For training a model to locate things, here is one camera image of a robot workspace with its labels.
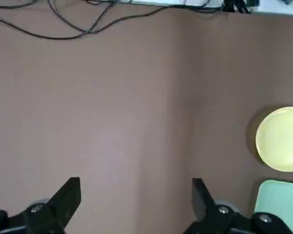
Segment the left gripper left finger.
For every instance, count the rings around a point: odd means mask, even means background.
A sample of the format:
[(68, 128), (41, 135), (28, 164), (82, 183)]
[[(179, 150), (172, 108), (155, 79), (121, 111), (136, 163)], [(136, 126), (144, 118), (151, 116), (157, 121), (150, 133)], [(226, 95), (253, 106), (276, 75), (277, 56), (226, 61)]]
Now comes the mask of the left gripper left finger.
[(50, 199), (17, 215), (0, 210), (0, 234), (63, 234), (80, 202), (80, 178), (71, 177)]

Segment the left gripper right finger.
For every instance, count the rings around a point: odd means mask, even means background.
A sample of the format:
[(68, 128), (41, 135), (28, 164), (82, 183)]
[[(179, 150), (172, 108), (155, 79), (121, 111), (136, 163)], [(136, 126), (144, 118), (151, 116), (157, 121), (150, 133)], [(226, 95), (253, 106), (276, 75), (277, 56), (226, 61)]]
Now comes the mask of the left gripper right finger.
[(258, 212), (247, 218), (228, 205), (216, 204), (203, 180), (192, 179), (191, 204), (196, 220), (186, 234), (291, 234), (278, 216)]

